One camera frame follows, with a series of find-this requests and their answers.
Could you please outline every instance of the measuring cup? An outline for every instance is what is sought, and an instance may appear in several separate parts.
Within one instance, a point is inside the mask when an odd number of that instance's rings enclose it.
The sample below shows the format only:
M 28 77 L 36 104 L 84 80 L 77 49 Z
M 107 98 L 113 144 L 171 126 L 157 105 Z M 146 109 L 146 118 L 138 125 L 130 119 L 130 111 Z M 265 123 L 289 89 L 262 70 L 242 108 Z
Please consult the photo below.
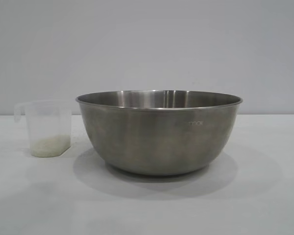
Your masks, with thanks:
M 38 100 L 14 107 L 14 121 L 21 120 L 24 110 L 31 155 L 55 157 L 71 146 L 71 115 L 65 100 Z

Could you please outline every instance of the measuring cup handle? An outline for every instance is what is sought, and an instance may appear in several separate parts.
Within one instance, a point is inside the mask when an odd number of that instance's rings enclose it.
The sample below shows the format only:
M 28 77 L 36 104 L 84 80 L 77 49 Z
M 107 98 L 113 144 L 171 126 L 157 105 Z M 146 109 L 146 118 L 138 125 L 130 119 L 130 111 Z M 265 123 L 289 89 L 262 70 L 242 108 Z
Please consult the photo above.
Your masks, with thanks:
M 14 121 L 19 122 L 21 120 L 21 113 L 24 109 L 25 103 L 19 103 L 14 106 Z

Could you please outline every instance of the stainless steel bowl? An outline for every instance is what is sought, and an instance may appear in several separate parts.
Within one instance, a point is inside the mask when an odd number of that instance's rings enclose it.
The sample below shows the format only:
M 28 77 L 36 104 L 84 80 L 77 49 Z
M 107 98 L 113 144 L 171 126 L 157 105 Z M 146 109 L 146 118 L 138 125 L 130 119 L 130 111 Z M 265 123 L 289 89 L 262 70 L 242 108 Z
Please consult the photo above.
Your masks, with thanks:
M 98 154 L 145 175 L 175 175 L 207 166 L 231 134 L 242 99 L 196 91 L 116 91 L 77 99 Z

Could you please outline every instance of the plastic measuring cup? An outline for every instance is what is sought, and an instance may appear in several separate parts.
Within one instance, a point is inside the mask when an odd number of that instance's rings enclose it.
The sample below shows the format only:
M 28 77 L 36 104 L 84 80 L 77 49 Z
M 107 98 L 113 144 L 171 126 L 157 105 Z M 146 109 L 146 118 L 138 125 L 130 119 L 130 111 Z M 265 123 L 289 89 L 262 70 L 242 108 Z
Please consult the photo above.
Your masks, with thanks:
M 38 100 L 14 107 L 14 121 L 24 109 L 31 155 L 55 157 L 71 146 L 71 116 L 68 101 Z

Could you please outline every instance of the white wall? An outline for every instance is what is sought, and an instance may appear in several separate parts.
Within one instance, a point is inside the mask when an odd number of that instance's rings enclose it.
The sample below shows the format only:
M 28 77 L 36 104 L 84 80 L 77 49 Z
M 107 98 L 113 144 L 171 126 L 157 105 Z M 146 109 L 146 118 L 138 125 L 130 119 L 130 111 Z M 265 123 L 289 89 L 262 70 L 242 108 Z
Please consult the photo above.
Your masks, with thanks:
M 294 0 L 0 0 L 0 114 L 110 90 L 241 96 L 294 113 Z

